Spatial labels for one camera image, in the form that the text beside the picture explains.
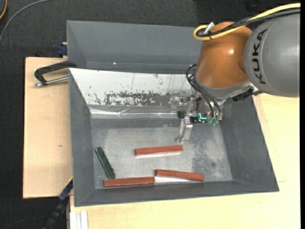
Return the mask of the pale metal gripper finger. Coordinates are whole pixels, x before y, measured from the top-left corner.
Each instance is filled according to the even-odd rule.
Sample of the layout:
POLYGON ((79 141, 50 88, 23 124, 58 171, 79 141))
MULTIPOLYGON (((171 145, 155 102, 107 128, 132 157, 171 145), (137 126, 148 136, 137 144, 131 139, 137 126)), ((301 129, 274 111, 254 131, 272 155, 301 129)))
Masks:
POLYGON ((171 111, 183 111, 187 106, 187 97, 186 96, 177 96, 173 95, 169 101, 169 107, 171 111))
POLYGON ((176 143, 181 144, 184 143, 185 141, 189 141, 192 129, 193 129, 193 124, 190 118, 181 119, 179 126, 179 134, 175 138, 176 143))

